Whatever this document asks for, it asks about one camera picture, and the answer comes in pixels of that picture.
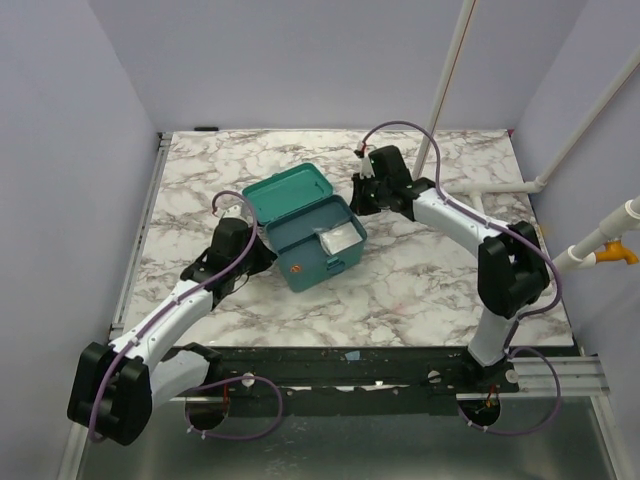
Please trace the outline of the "clear zip bag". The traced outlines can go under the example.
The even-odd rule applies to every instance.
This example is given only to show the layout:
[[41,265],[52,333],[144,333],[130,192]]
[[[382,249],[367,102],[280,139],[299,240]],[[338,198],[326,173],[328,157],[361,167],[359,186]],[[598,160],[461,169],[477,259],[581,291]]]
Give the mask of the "clear zip bag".
[[363,240],[352,222],[346,222],[329,229],[316,229],[315,234],[322,249],[328,255],[337,255]]

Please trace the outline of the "teal divided tray insert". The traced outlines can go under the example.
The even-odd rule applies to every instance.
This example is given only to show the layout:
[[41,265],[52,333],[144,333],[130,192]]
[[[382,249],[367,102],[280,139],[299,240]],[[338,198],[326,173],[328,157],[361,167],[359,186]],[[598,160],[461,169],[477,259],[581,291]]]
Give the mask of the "teal divided tray insert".
[[[363,240],[337,255],[328,255],[316,229],[352,222]],[[277,266],[289,288],[302,292],[357,265],[362,258],[367,232],[344,199],[332,195],[264,222],[266,237],[277,255]],[[293,273],[292,266],[301,271]]]

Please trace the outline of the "teal medicine kit box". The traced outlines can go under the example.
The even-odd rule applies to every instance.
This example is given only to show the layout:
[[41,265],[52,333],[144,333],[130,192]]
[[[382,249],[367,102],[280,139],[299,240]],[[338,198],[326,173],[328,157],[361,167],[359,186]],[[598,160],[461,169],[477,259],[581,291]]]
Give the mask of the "teal medicine kit box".
[[292,291],[305,291],[361,261],[367,232],[313,164],[274,174],[242,194]]

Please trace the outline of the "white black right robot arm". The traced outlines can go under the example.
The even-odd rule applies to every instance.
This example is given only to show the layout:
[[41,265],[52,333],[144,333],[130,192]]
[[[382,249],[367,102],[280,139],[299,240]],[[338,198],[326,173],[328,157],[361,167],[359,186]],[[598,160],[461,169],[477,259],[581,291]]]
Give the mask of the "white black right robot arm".
[[477,261],[477,292],[483,304],[479,324],[461,355],[459,378],[480,392],[496,380],[496,369],[519,326],[519,316],[550,283],[534,227],[488,217],[447,196],[428,178],[413,179],[400,150],[385,146],[366,155],[352,175],[351,210],[358,216],[383,210],[439,230]]

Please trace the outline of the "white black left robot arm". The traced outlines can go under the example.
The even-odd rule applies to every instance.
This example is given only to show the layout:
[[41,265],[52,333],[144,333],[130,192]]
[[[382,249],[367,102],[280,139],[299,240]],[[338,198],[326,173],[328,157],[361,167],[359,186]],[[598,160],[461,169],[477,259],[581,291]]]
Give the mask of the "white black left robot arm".
[[210,246],[151,314],[121,337],[92,342],[82,351],[67,416],[87,428],[91,441],[129,445],[155,408],[183,393],[209,395],[232,383],[219,352],[175,344],[234,292],[240,278],[274,263],[257,231],[255,223],[240,218],[220,220]]

